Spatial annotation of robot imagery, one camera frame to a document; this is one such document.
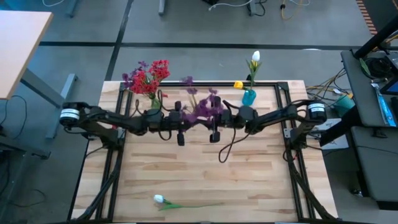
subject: wooden table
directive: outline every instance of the wooden table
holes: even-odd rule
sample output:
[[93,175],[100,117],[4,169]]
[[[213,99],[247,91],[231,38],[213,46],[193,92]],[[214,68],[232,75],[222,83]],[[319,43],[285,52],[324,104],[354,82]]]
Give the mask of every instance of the wooden table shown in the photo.
[[[58,109],[67,99],[77,79],[75,74],[69,74],[63,90],[58,93],[27,69],[52,17],[51,12],[0,11],[0,100],[9,100],[19,82]],[[57,110],[48,138],[55,137],[59,114]]]
[[[292,101],[307,98],[303,81],[288,83]],[[164,101],[167,108],[172,108],[177,100],[181,100],[183,105],[188,104],[183,88],[162,89],[169,95]],[[241,90],[232,87],[217,89],[221,99],[241,105]],[[118,91],[119,82],[105,82],[99,106],[114,111]],[[273,88],[256,87],[256,91],[257,98],[253,107],[259,114],[277,109]],[[198,98],[207,94],[207,88],[199,88]],[[150,106],[150,102],[142,96],[134,96],[133,101],[136,98],[140,99],[141,111]],[[222,129],[221,141],[210,144],[210,132],[203,126],[195,126],[186,132],[184,147],[177,146],[176,134],[169,141],[161,140],[158,134],[148,133],[141,137],[128,134],[113,221],[297,221],[288,165],[282,159],[285,147],[280,124],[269,126],[263,132],[235,144],[228,161],[220,164],[218,151],[230,143],[232,133],[232,129]],[[243,130],[237,131],[238,139],[244,135]],[[308,144],[319,147],[315,141],[308,140]],[[100,146],[99,141],[93,141],[88,146],[88,152]],[[98,193],[105,157],[104,149],[86,158],[72,218],[80,216]],[[321,204],[337,217],[322,152],[304,149],[303,157],[313,193]],[[164,195],[171,202],[184,205],[223,204],[159,212],[153,201],[155,194]],[[303,192],[300,196],[303,210],[307,214]]]

